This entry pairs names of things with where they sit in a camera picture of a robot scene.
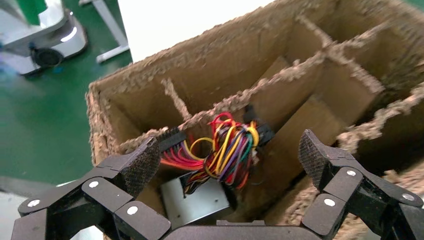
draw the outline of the textured fingertip pad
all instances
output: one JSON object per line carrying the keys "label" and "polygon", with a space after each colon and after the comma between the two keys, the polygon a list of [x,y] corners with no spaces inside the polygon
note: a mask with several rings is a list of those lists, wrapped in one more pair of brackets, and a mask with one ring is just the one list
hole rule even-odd
{"label": "textured fingertip pad", "polygon": [[120,170],[126,192],[137,197],[159,169],[161,158],[158,141],[149,137],[136,150],[124,156],[129,158]]}
{"label": "textured fingertip pad", "polygon": [[313,185],[319,189],[321,177],[324,167],[329,161],[325,152],[320,151],[320,148],[328,148],[315,136],[315,134],[306,129],[300,138],[298,158],[306,174],[312,178]]}

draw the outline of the cardboard compartment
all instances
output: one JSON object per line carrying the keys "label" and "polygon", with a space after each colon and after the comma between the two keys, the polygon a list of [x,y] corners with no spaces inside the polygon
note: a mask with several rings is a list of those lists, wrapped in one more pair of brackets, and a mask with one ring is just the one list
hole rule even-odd
{"label": "cardboard compartment", "polygon": [[349,0],[323,0],[305,11],[306,17],[327,33],[332,40],[342,43],[361,35],[384,22],[383,17],[369,11],[373,2]]}
{"label": "cardboard compartment", "polygon": [[[254,219],[269,208],[303,171],[298,148],[305,129],[312,129],[324,144],[332,145],[336,136],[354,123],[378,95],[363,84],[364,81],[378,84],[377,80],[367,75],[354,77],[354,69],[349,65],[326,59],[309,70],[309,74],[293,82],[280,81],[264,87],[250,100],[258,109],[258,116],[267,119],[274,128],[272,120],[276,117],[280,117],[279,124],[286,122],[278,127],[274,139],[263,149],[259,163],[263,182],[246,186],[239,196],[235,214],[243,215],[245,220]],[[274,97],[271,102],[270,97],[260,94],[274,92],[272,96],[282,96],[281,99]]]}
{"label": "cardboard compartment", "polygon": [[173,98],[163,85],[149,82],[143,89],[111,94],[106,112],[118,143],[140,136],[150,129],[177,127],[184,122]]}
{"label": "cardboard compartment", "polygon": [[[210,136],[215,116],[252,104],[276,136],[227,219],[297,223],[317,193],[296,184],[305,129],[376,174],[422,159],[423,25],[398,0],[277,0],[92,83],[93,163],[171,127]],[[161,166],[138,199],[165,215],[159,186],[183,173]]]}
{"label": "cardboard compartment", "polygon": [[285,19],[284,24],[278,24],[278,20],[273,18],[266,27],[247,31],[208,52],[201,60],[201,71],[191,69],[171,77],[190,113],[209,110],[214,103],[249,89],[258,80],[271,79],[293,62],[303,63],[330,42],[304,19],[293,17]]}
{"label": "cardboard compartment", "polygon": [[408,97],[410,90],[423,81],[422,46],[422,39],[403,34],[394,23],[383,23],[344,44],[346,58],[353,59],[385,87],[359,124],[371,120],[378,109]]}

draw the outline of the black wheel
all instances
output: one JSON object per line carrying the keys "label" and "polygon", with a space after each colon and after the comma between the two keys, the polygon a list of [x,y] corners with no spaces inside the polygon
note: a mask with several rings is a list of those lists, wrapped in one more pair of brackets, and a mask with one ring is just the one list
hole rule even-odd
{"label": "black wheel", "polygon": [[64,56],[51,48],[35,48],[31,50],[31,58],[40,67],[47,68],[59,65],[63,61]]}

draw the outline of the metal stand leg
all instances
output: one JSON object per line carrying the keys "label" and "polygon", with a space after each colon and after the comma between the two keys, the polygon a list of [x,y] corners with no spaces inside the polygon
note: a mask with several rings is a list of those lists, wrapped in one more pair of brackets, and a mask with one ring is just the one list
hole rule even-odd
{"label": "metal stand leg", "polygon": [[111,12],[108,9],[108,6],[106,6],[105,2],[103,0],[80,0],[79,5],[84,5],[92,3],[97,10],[100,17],[103,19],[104,23],[109,28],[110,32],[112,33],[113,37],[115,38],[116,42],[119,44],[118,47],[109,50],[103,54],[100,54],[96,57],[96,61],[98,63],[102,63],[118,54],[121,54],[127,50],[130,49],[128,46],[127,38],[125,37],[124,33],[120,29],[120,27],[117,24],[117,21],[115,21],[114,17],[112,16]]}

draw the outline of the yellow wire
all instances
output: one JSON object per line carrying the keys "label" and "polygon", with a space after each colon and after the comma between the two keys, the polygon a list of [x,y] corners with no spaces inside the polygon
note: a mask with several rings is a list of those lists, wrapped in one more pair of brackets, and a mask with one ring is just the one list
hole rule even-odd
{"label": "yellow wire", "polygon": [[190,155],[190,157],[192,157],[193,159],[196,159],[196,160],[199,160],[199,161],[203,161],[204,158],[200,158],[200,157],[194,155],[193,147],[201,141],[207,141],[207,142],[210,142],[212,144],[214,143],[214,141],[210,137],[201,137],[201,138],[197,139],[196,141],[194,141],[193,144],[191,144],[190,149],[189,149],[187,142],[184,141],[184,145],[185,145],[186,149],[188,150],[188,155]]}
{"label": "yellow wire", "polygon": [[228,141],[230,140],[231,133],[233,132],[233,130],[234,130],[235,127],[236,126],[230,127],[229,130],[228,130],[228,132],[227,132],[227,134],[226,134],[225,141],[224,141],[224,143],[222,144],[222,147],[221,147],[221,149],[223,149],[223,150],[221,151],[221,154],[219,155],[218,163],[216,164],[216,169],[215,170],[220,170],[221,169],[221,163],[223,161],[223,156],[224,156],[224,153],[225,153],[225,150],[224,149],[227,149]]}
{"label": "yellow wire", "polygon": [[246,129],[251,135],[252,135],[252,137],[253,137],[253,148],[255,149],[257,146],[258,146],[258,143],[259,143],[259,133],[258,133],[258,131],[256,130],[256,128],[253,128],[253,127],[248,127],[247,129]]}
{"label": "yellow wire", "polygon": [[203,158],[197,157],[195,156],[191,151],[189,146],[187,145],[187,141],[184,141],[184,146],[187,149],[187,153],[188,155],[190,155],[191,158],[195,159],[195,160],[199,160],[199,161],[203,161]]}
{"label": "yellow wire", "polygon": [[[217,128],[216,128],[216,130],[215,130],[215,134],[214,134],[214,136],[213,136],[213,139],[217,139],[217,135],[218,135],[218,132],[220,131],[220,129],[223,127],[223,125],[224,125],[224,123],[227,123],[227,122],[231,122],[231,125],[232,126],[235,126],[236,125],[236,122],[234,121],[234,120],[232,120],[232,119],[226,119],[226,120],[224,120]],[[216,141],[213,141],[213,143],[212,143],[212,149],[213,149],[213,151],[215,151],[216,149],[217,149],[217,146],[216,146]]]}
{"label": "yellow wire", "polygon": [[224,162],[222,163],[221,169],[219,170],[219,174],[221,174],[223,172],[225,166],[227,165],[228,161],[230,160],[231,155],[236,150],[236,147],[239,144],[241,138],[242,138],[242,135],[238,136],[238,138],[235,140],[234,146],[232,146],[231,150],[229,151],[226,158],[224,159]]}

